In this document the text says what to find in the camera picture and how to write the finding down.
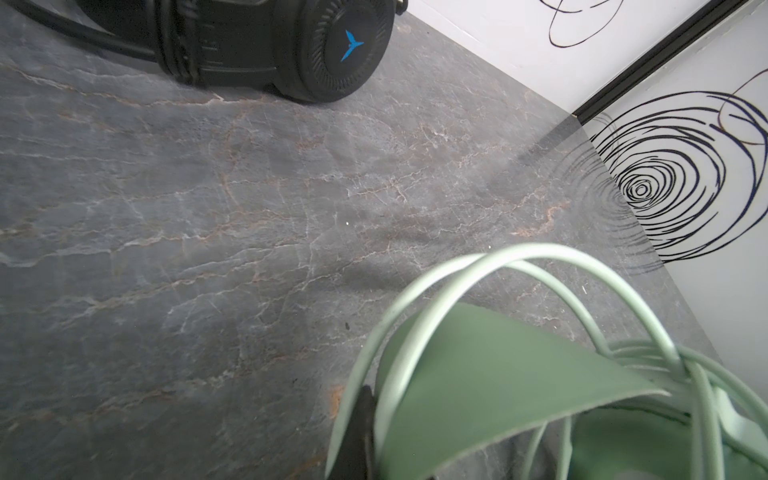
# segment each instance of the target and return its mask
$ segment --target black headphones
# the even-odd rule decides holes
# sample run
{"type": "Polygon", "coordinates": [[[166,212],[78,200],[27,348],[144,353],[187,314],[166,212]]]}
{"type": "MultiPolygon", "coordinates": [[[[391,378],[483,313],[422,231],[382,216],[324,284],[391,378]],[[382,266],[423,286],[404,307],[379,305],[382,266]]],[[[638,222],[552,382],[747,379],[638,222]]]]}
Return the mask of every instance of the black headphones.
{"type": "Polygon", "coordinates": [[[368,80],[395,13],[408,8],[408,0],[77,0],[107,33],[29,0],[5,2],[64,35],[156,61],[185,84],[274,84],[315,102],[344,98],[368,80]]]}

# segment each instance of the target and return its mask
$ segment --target headphone cable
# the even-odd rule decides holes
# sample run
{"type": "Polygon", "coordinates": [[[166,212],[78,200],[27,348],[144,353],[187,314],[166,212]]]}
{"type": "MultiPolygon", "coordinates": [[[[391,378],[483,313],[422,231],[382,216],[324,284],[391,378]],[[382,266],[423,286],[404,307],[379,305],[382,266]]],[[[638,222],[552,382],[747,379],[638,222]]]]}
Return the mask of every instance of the headphone cable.
{"type": "Polygon", "coordinates": [[[5,0],[17,12],[51,30],[90,45],[141,60],[156,61],[154,50],[57,15],[29,0],[5,0]]]}

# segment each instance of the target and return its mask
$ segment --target gray marble floor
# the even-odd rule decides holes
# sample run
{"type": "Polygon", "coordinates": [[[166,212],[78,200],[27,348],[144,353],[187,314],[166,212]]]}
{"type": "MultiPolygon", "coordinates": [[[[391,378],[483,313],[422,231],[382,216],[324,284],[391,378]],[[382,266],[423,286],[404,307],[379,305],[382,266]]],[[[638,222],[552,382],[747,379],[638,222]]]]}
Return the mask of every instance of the gray marble floor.
{"type": "MultiPolygon", "coordinates": [[[[3,478],[322,478],[388,302],[522,241],[595,255],[712,353],[576,120],[407,14],[359,92],[304,105],[178,86],[0,3],[0,196],[3,478]]],[[[468,301],[587,342],[519,274],[468,301]]]]}

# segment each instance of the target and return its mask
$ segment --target spiral drawing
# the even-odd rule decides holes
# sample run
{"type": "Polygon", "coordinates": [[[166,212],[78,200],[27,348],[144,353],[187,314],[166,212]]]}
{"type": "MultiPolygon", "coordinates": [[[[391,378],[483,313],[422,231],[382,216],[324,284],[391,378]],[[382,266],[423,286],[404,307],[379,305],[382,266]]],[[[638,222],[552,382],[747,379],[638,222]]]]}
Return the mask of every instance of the spiral drawing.
{"type": "Polygon", "coordinates": [[[621,245],[624,262],[613,268],[633,276],[664,265],[589,140],[564,155],[552,176],[564,181],[571,202],[601,230],[591,242],[604,248],[621,245]]]}
{"type": "Polygon", "coordinates": [[[735,94],[646,101],[592,142],[665,263],[717,251],[768,212],[768,121],[735,94]]]}
{"type": "Polygon", "coordinates": [[[549,43],[574,47],[597,35],[616,17],[624,0],[539,0],[554,10],[549,43]]]}

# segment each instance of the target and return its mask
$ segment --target blue logo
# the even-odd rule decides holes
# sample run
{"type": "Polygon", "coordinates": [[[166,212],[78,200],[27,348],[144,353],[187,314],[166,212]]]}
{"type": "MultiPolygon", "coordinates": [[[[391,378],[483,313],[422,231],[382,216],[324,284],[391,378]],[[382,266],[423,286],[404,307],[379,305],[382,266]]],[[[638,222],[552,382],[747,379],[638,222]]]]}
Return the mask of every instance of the blue logo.
{"type": "Polygon", "coordinates": [[[355,35],[352,35],[349,33],[349,30],[346,31],[346,37],[349,39],[349,49],[346,51],[343,57],[341,57],[341,61],[345,61],[347,57],[349,57],[349,54],[351,54],[355,48],[358,48],[360,45],[362,45],[363,41],[356,41],[355,35]]]}

